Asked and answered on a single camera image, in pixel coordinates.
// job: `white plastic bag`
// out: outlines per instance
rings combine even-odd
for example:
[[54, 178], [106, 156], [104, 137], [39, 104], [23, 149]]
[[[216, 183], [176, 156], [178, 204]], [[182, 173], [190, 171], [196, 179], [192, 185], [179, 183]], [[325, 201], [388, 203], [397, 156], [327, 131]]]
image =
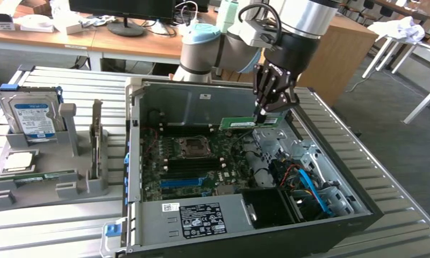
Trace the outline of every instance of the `white plastic bag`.
[[380, 35], [379, 39], [389, 36], [412, 44], [419, 43], [425, 36], [424, 28], [413, 22], [412, 16], [401, 20], [375, 22], [368, 29]]

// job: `floor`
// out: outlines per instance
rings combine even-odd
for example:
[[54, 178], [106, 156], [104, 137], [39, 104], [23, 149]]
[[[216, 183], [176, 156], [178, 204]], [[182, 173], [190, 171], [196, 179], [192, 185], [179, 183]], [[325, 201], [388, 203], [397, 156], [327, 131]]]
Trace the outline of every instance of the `floor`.
[[[75, 60], [74, 56], [0, 50], [0, 83], [10, 80], [20, 64], [70, 68]], [[369, 62], [367, 58], [348, 89], [360, 81]], [[135, 64], [128, 61], [127, 70], [142, 74], [151, 71], [151, 63]], [[401, 122], [423, 99], [417, 92], [379, 72], [355, 92], [341, 95], [335, 108], [347, 123], [361, 131], [360, 139], [430, 214], [430, 110], [411, 125]]]

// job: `blue pcie slot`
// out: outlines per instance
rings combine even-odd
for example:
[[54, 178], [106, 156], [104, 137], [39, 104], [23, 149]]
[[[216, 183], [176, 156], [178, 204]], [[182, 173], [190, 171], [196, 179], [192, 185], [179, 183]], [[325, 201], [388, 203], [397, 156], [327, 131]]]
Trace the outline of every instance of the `blue pcie slot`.
[[162, 187], [200, 187], [208, 176], [186, 180], [162, 180]]

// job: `hard drive label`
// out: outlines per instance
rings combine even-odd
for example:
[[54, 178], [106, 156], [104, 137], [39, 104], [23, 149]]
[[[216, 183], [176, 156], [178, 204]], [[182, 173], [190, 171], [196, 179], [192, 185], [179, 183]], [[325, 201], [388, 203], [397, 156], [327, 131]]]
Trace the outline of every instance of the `hard drive label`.
[[180, 206], [180, 218], [187, 239], [228, 232], [220, 203]]
[[15, 104], [24, 134], [32, 138], [52, 137], [56, 133], [52, 119], [47, 116], [47, 104]]

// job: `metal table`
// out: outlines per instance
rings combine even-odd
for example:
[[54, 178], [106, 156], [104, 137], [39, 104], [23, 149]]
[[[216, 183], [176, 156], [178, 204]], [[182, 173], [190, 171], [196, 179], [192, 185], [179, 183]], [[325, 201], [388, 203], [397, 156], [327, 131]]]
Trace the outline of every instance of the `metal table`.
[[[131, 74], [36, 67], [14, 76], [23, 86], [64, 88], [64, 100], [76, 103], [78, 129], [91, 124], [92, 102], [104, 100], [103, 124], [110, 132], [110, 194], [48, 206], [0, 212], [0, 257], [100, 257], [102, 227], [120, 218], [126, 149], [124, 83]], [[368, 230], [347, 238], [316, 257], [430, 257], [430, 217], [393, 179], [343, 121], [308, 89], [297, 89], [303, 108], [381, 207], [385, 216]], [[0, 152], [8, 132], [0, 110]]]

